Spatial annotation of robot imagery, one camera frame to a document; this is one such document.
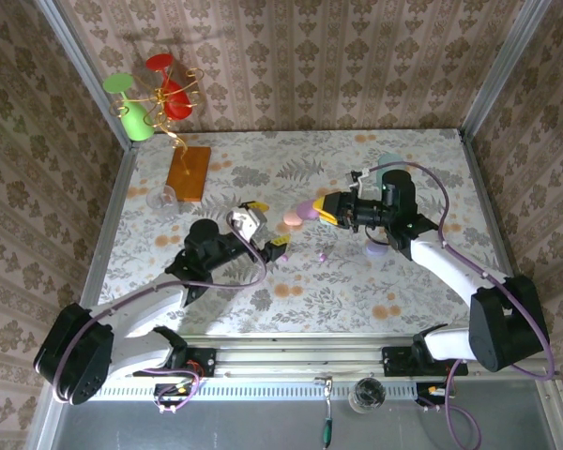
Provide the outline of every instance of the yellow tag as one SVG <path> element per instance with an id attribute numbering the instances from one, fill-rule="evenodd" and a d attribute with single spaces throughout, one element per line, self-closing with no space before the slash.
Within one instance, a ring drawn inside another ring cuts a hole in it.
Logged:
<path id="1" fill-rule="evenodd" d="M 250 203 L 246 203 L 246 205 L 250 209 L 259 209 L 259 210 L 263 211 L 264 213 L 266 213 L 269 210 L 269 205 L 266 204 L 266 203 L 250 202 Z"/>
<path id="2" fill-rule="evenodd" d="M 290 234 L 286 234 L 285 236 L 276 237 L 271 241 L 271 244 L 274 246 L 282 246 L 284 244 L 290 243 Z"/>
<path id="3" fill-rule="evenodd" d="M 332 225 L 338 225 L 338 219 L 333 217 L 330 213 L 323 209 L 323 203 L 326 201 L 326 196 L 319 197 L 312 203 L 312 209 L 319 213 L 319 218 L 322 218 L 325 222 L 329 222 Z"/>

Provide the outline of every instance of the wooden block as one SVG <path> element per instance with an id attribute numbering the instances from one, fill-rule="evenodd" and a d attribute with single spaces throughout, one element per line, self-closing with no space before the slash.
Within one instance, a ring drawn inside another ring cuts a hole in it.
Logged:
<path id="1" fill-rule="evenodd" d="M 167 185 L 175 190 L 180 202 L 199 202 L 205 190 L 206 171 L 210 160 L 210 147 L 188 147 L 181 157 L 183 148 L 173 153 Z"/>

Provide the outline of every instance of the small purple object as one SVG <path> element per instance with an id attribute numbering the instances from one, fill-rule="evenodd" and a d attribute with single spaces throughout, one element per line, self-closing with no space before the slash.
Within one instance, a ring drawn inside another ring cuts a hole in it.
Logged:
<path id="1" fill-rule="evenodd" d="M 380 246 L 372 241 L 367 243 L 365 246 L 365 253 L 367 256 L 384 256 L 388 253 L 388 246 Z"/>
<path id="2" fill-rule="evenodd" d="M 319 218 L 319 213 L 312 209 L 312 204 L 314 200 L 307 200 L 302 202 L 297 207 L 297 215 L 303 220 L 317 220 Z"/>

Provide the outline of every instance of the floral tablecloth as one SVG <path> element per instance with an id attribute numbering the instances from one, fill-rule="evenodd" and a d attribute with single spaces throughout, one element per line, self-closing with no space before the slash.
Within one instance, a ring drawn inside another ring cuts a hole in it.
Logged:
<path id="1" fill-rule="evenodd" d="M 366 256 L 364 232 L 352 234 L 318 221 L 288 230 L 285 212 L 332 190 L 347 190 L 344 174 L 372 167 L 395 153 L 432 169 L 451 197 L 446 224 L 453 244 L 496 266 L 478 196 L 456 130 L 376 130 L 216 133 L 186 136 L 190 145 L 210 146 L 212 155 L 201 202 L 180 204 L 180 214 L 158 217 L 146 193 L 166 180 L 173 148 L 158 135 L 140 147 L 118 225 L 100 302 L 128 293 L 159 275 L 182 248 L 198 218 L 215 219 L 242 202 L 267 203 L 263 244 L 290 233 L 287 262 L 269 265 L 266 280 L 239 292 L 209 290 L 184 310 L 160 317 L 185 334 L 236 333 L 416 333 L 436 323 L 465 319 L 459 297 L 427 270 L 390 251 Z M 420 211 L 439 220 L 441 193 L 434 182 L 411 172 Z M 379 196 L 374 176 L 365 196 Z M 325 252 L 325 262 L 319 254 Z M 214 274 L 218 282 L 246 283 L 257 268 L 243 256 Z"/>

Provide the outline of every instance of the wall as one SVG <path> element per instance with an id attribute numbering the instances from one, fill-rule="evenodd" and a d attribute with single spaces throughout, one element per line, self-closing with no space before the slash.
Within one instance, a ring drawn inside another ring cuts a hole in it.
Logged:
<path id="1" fill-rule="evenodd" d="M 120 158 L 33 2 L 0 0 L 0 449 L 23 447 L 31 363 L 80 298 Z"/>
<path id="2" fill-rule="evenodd" d="M 205 70 L 187 130 L 459 127 L 522 3 L 60 0 L 102 78 Z"/>
<path id="3" fill-rule="evenodd" d="M 511 260 L 538 286 L 563 376 L 563 0 L 552 2 L 475 141 Z"/>

